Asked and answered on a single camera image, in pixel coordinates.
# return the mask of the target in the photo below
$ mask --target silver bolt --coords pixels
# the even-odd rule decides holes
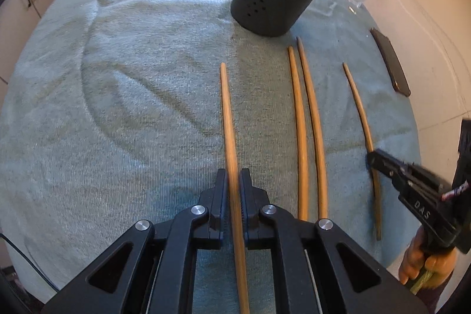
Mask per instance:
[[[203,205],[195,205],[191,208],[191,213],[194,215],[202,215],[205,212],[206,208]]]
[[[150,222],[148,220],[140,220],[136,222],[136,225],[134,225],[136,229],[140,232],[143,232],[147,229],[149,229]]]
[[[328,218],[319,220],[319,227],[324,230],[331,230],[334,227],[334,223]]]
[[[262,212],[265,213],[266,215],[273,215],[276,213],[276,206],[275,205],[265,205],[262,208]]]

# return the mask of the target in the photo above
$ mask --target bamboo stick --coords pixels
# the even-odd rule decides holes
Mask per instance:
[[[307,221],[309,210],[309,168],[306,118],[302,105],[301,84],[299,81],[296,58],[292,46],[288,47],[291,78],[293,80],[294,110],[296,113],[296,132],[298,140],[298,219]]]
[[[224,121],[225,162],[228,170],[229,203],[234,240],[235,273],[241,314],[249,314],[246,249],[242,232],[242,211],[239,197],[239,165],[237,164],[236,134],[232,121],[231,95],[225,63],[221,63],[222,115]]]
[[[304,52],[301,38],[298,37],[298,51],[301,58],[302,72],[304,73],[304,83],[308,94],[309,111],[311,113],[312,132],[314,134],[314,150],[316,153],[317,168],[317,219],[328,218],[329,199],[327,193],[327,168],[326,155],[324,153],[324,141],[322,139],[322,125],[317,106],[316,92],[312,83],[311,72],[309,71],[308,60]]]
[[[371,137],[370,127],[368,125],[368,120],[366,118],[366,113],[364,111],[363,103],[361,102],[360,94],[356,88],[355,81],[350,72],[350,69],[347,63],[343,63],[343,70],[350,84],[352,90],[353,99],[355,100],[356,109],[360,115],[361,125],[363,126],[364,140],[366,144],[366,150],[368,152],[373,152],[373,138]],[[376,169],[371,169],[371,176],[373,178],[373,191],[374,191],[374,218],[376,222],[376,240],[381,239],[381,186],[378,171]]]

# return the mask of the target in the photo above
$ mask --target black cable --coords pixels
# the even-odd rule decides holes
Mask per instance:
[[[27,262],[28,264],[31,265],[31,267],[36,271],[37,274],[39,274],[39,277],[41,277],[56,293],[59,292],[59,289],[56,285],[54,285],[51,280],[46,277],[42,272],[41,270],[39,270],[35,264],[33,264],[31,262],[31,260],[20,250],[18,249],[18,247],[13,243],[11,242],[8,237],[5,236],[5,234],[3,233],[0,233],[0,238],[3,238],[13,249],[15,249],[17,251],[17,253],[23,257]]]

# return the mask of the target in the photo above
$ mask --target black phone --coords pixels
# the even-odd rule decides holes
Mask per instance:
[[[411,90],[409,89],[406,75],[404,75],[401,63],[397,58],[391,41],[387,36],[380,33],[377,29],[371,29],[370,32],[371,35],[373,35],[378,48],[380,49],[381,55],[383,56],[384,64],[386,64],[386,68],[388,69],[389,77],[391,78],[394,90],[404,96],[409,97],[411,95]]]

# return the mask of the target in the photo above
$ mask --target human hand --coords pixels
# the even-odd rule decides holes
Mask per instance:
[[[440,255],[431,255],[425,260],[424,253],[420,250],[420,245],[425,240],[425,230],[421,226],[409,248],[404,254],[402,264],[399,267],[399,280],[404,285],[409,278],[416,279],[420,269],[425,263],[425,268],[434,274],[423,285],[426,289],[435,289],[439,287],[451,274],[456,266],[457,250],[454,248],[451,252]]]

